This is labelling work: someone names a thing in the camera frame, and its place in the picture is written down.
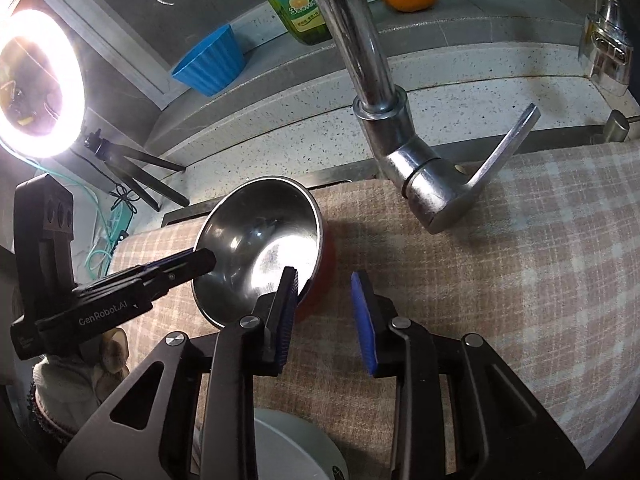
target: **chrome fixture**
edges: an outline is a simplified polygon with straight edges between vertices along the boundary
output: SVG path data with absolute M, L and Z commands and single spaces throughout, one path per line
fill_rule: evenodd
M 617 96 L 629 86 L 634 52 L 620 14 L 618 0 L 603 0 L 599 12 L 587 14 L 578 48 L 587 77 Z
M 385 176 L 432 234 L 456 222 L 540 117 L 531 104 L 478 172 L 466 176 L 415 133 L 405 91 L 393 84 L 366 0 L 316 0 L 356 90 L 353 111 Z
M 640 121 L 640 115 L 625 117 L 620 110 L 612 110 L 602 127 L 605 142 L 625 142 L 631 123 Z

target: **stainless steel bowl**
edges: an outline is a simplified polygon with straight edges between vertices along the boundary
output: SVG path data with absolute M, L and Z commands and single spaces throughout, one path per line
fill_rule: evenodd
M 318 273 L 323 245 L 322 215 L 311 193 L 283 176 L 256 178 L 228 194 L 204 222 L 194 249 L 210 249 L 217 263 L 193 280 L 193 297 L 223 328 L 251 313 L 259 296 L 276 291 L 284 267 L 296 268 L 301 292 Z

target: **blue plastic basket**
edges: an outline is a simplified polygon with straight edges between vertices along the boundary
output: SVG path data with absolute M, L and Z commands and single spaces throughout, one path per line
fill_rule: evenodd
M 174 79 L 212 96 L 244 68 L 244 56 L 230 25 L 220 27 L 194 46 L 171 72 Z

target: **plaid cloth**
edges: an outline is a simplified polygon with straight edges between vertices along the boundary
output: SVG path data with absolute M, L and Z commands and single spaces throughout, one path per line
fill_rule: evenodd
M 337 247 L 334 283 L 294 327 L 284 373 L 255 380 L 256 405 L 323 428 L 353 479 L 388 478 L 394 380 L 364 373 L 351 313 L 350 273 L 366 269 L 377 293 L 432 333 L 483 335 L 591 463 L 640 393 L 639 147 L 514 156 L 436 236 L 389 182 L 316 191 Z M 111 270 L 193 245 L 201 224 L 124 240 Z M 171 330 L 213 330 L 189 285 L 124 328 L 133 366 Z

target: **granite countertop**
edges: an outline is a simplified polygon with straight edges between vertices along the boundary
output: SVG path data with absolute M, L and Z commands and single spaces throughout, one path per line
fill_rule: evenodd
M 416 131 L 431 145 L 506 133 L 530 102 L 542 111 L 535 129 L 602 124 L 612 107 L 627 114 L 640 110 L 629 95 L 607 102 L 580 76 L 480 80 L 408 94 Z M 193 204 L 221 196 L 258 176 L 296 176 L 369 157 L 365 137 L 346 107 L 240 142 L 164 181 Z M 166 199 L 161 204 L 160 213 L 141 208 L 130 232 L 159 228 L 162 216 L 178 208 Z
M 584 21 L 558 0 L 438 0 L 427 10 L 409 14 L 390 10 L 382 1 L 370 8 L 388 57 L 505 41 L 575 46 Z M 213 97 L 189 90 L 176 99 L 162 112 L 145 149 L 162 155 L 243 108 L 344 68 L 333 41 L 306 46 L 289 34 L 247 52 L 246 60 L 242 74 Z

